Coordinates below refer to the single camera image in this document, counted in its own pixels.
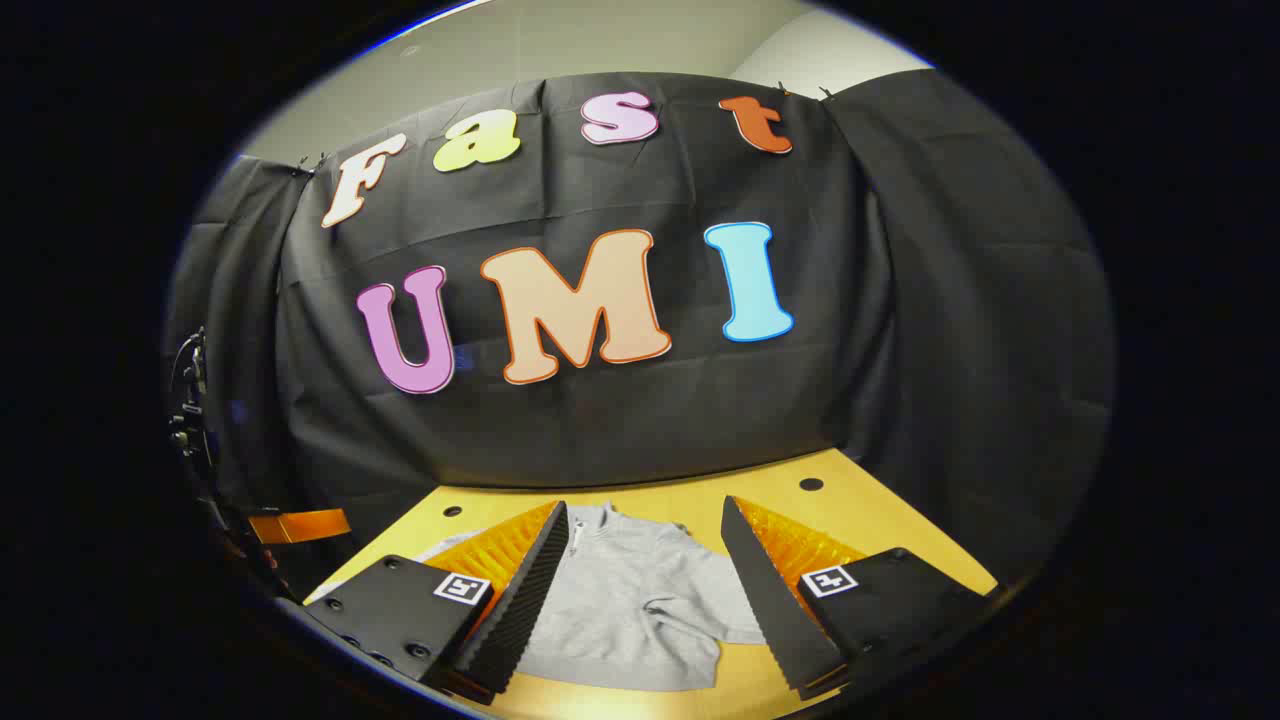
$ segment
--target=yellow letter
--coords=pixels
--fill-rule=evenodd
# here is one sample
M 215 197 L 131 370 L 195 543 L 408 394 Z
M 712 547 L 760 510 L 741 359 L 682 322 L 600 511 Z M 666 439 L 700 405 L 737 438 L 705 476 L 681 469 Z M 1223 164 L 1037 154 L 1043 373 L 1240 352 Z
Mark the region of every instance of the yellow letter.
M 338 190 L 333 193 L 333 205 L 320 220 L 321 228 L 329 228 L 356 214 L 365 205 L 360 196 L 360 186 L 372 190 L 378 178 L 383 177 L 387 155 L 394 155 L 404 149 L 404 133 L 389 137 L 378 145 L 356 152 L 338 165 Z
M 511 110 L 476 113 L 444 133 L 449 141 L 435 154 L 435 169 L 461 170 L 476 160 L 497 163 L 520 147 L 516 114 Z
M 511 364 L 502 373 L 507 382 L 535 383 L 559 369 L 556 357 L 543 352 L 539 327 L 577 368 L 591 356 L 600 315 L 605 328 L 600 357 L 607 363 L 635 363 L 671 350 L 671 336 L 658 328 L 649 293 L 650 247 L 653 236 L 645 231 L 602 234 L 586 254 L 577 290 L 532 247 L 485 260 L 480 274 L 498 286 L 507 316 Z

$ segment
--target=purple letter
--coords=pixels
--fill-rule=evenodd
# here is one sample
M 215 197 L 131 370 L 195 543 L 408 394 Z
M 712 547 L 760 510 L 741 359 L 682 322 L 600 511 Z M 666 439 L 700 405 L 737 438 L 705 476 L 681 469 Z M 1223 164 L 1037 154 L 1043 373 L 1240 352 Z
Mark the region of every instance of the purple letter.
M 582 102 L 582 137 L 595 145 L 644 140 L 658 132 L 658 118 L 641 110 L 649 99 L 639 92 L 596 95 Z
M 417 300 L 417 315 L 426 336 L 426 363 L 410 363 L 401 351 L 392 322 L 392 301 L 396 288 L 383 283 L 360 293 L 356 307 L 365 315 L 369 338 L 374 343 L 374 357 L 387 379 L 404 392 L 425 395 L 436 392 L 453 379 L 453 342 L 449 325 L 444 322 L 440 288 L 444 287 L 444 268 L 429 265 L 413 270 L 404 278 L 404 292 Z

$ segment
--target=light blue letter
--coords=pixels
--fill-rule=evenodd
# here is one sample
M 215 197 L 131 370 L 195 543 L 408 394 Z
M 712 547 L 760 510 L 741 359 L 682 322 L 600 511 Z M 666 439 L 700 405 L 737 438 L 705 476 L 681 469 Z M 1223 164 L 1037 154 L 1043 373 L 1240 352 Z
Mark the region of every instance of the light blue letter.
M 773 270 L 764 246 L 773 231 L 764 223 L 724 223 L 703 233 L 707 245 L 721 252 L 733 316 L 724 323 L 724 337 L 733 342 L 759 342 L 778 337 L 795 319 L 778 305 Z

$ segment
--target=white wall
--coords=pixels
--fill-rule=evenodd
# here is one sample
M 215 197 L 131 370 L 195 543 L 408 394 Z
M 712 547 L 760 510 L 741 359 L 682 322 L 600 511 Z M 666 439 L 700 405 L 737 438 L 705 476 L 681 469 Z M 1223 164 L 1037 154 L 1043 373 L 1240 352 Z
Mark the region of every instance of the white wall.
M 828 10 L 810 10 L 778 28 L 730 77 L 822 100 L 872 78 L 929 64 L 874 31 Z

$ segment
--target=gray sweatshirt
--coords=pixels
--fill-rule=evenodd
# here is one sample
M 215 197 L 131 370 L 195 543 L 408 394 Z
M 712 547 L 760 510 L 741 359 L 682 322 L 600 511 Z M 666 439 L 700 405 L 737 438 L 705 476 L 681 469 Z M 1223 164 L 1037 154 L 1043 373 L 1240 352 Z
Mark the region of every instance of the gray sweatshirt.
M 673 523 L 568 506 L 570 542 L 520 673 L 634 691 L 716 685 L 717 641 L 764 644 L 733 562 Z M 448 538 L 417 557 L 470 538 Z

